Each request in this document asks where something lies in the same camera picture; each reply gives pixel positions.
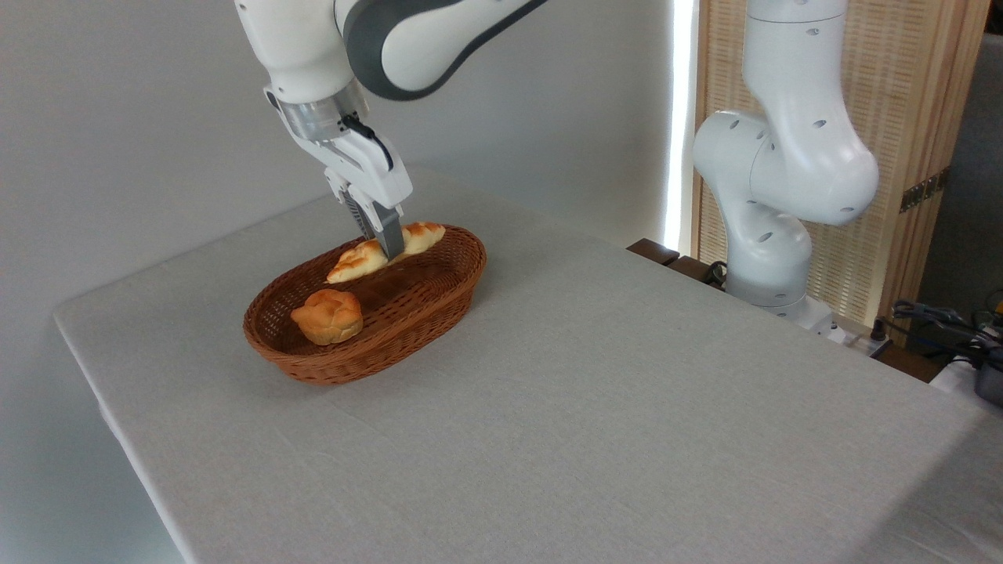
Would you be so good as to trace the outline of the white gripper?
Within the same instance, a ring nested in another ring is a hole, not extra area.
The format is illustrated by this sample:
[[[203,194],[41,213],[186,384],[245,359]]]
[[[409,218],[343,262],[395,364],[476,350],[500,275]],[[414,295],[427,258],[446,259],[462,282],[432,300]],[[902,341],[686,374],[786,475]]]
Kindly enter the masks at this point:
[[[353,197],[357,202],[375,202],[374,211],[381,225],[381,231],[377,233],[348,190],[340,190],[340,201],[348,208],[362,235],[367,240],[377,238],[387,260],[402,255],[406,244],[398,210],[411,196],[413,186],[404,164],[399,161],[399,154],[391,144],[379,143],[340,124],[334,125],[333,132],[322,133],[320,140],[307,139],[305,132],[294,132],[294,112],[290,104],[282,103],[272,90],[266,90],[266,96],[280,112],[291,138],[302,150],[332,168],[349,186],[353,186]]]

